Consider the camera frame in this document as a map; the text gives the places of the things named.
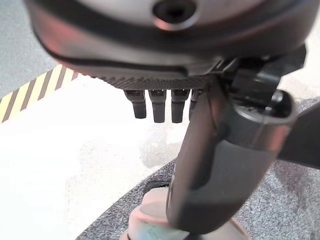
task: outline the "white floor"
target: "white floor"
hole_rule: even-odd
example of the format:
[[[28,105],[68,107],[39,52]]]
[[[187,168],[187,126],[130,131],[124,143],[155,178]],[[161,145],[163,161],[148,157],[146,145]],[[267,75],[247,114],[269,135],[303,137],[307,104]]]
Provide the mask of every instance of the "white floor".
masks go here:
[[[281,84],[298,100],[320,95],[319,29],[308,41],[306,68]],[[188,109],[182,124],[172,124],[168,102],[166,123],[155,124],[147,103],[148,118],[136,120],[121,90],[80,77],[1,124],[0,238],[74,240],[172,160]]]

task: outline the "hazard tape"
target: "hazard tape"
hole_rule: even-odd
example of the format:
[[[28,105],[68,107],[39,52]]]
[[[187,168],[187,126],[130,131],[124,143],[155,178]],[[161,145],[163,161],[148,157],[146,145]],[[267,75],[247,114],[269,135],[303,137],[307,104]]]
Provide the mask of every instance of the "hazard tape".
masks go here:
[[[0,99],[0,123],[3,123],[37,101],[67,85],[81,73],[62,65],[56,66],[36,79]]]

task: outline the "black plastic housing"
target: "black plastic housing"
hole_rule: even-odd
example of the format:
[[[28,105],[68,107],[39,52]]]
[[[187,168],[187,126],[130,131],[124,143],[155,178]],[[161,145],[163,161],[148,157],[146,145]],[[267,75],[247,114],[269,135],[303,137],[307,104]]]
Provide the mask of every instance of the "black plastic housing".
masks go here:
[[[224,22],[167,32],[117,21],[76,0],[25,2],[55,59],[125,90],[201,89],[206,79],[190,77],[221,59],[286,54],[304,43],[319,7],[319,0],[268,0]]]

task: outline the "screw hole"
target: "screw hole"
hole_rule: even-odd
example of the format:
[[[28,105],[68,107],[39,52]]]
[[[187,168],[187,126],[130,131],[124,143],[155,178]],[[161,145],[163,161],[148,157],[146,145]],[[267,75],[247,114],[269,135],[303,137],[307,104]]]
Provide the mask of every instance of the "screw hole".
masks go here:
[[[163,0],[153,8],[158,19],[169,24],[181,24],[196,12],[196,4],[191,0]]]

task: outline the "grey carpet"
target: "grey carpet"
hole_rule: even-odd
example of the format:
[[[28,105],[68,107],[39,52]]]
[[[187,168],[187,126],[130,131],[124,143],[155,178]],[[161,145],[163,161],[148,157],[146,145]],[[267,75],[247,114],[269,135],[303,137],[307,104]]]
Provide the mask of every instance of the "grey carpet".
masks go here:
[[[320,98],[303,100],[302,111]],[[118,240],[147,182],[168,180],[174,162],[155,172],[92,223],[77,240]],[[254,240],[320,239],[320,170],[276,161],[235,218]]]

